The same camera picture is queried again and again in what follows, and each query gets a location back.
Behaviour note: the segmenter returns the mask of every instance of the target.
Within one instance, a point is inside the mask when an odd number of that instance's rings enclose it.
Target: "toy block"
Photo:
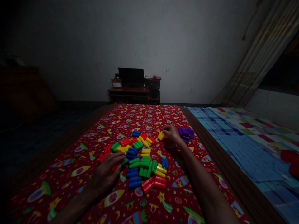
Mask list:
[[[162,178],[162,177],[159,177],[159,176],[155,177],[155,182],[166,183],[166,181],[167,180],[165,178]]]

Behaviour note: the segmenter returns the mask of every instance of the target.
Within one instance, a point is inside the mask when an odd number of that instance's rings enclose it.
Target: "curtain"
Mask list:
[[[276,0],[239,68],[223,90],[221,103],[244,107],[299,29],[299,1]]]

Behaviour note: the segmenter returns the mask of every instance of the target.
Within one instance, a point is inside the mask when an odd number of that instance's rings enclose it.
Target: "cardboard box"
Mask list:
[[[113,88],[121,88],[122,83],[120,79],[111,79],[112,87]]]

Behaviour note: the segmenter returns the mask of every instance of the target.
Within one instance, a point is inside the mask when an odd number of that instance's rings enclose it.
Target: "wall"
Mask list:
[[[299,96],[257,89],[245,109],[299,132]]]
[[[38,66],[58,100],[108,101],[118,67],[162,77],[161,102],[211,103],[273,0],[30,1],[7,50]]]

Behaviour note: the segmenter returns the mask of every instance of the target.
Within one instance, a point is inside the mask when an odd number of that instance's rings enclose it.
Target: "red cloth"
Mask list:
[[[70,145],[11,200],[12,216],[21,223],[46,223],[79,192],[97,167],[98,158],[109,144],[131,138],[133,130],[153,138],[165,125],[186,127],[189,122],[177,106],[116,105],[76,142]],[[188,147],[211,174],[241,223],[248,218],[239,207],[208,153],[195,136]],[[146,195],[141,188],[128,190],[126,169],[117,185],[81,223],[200,223],[203,221],[194,190],[181,166],[184,162],[168,139],[152,145],[151,156],[161,163],[168,159],[166,189],[152,188]]]

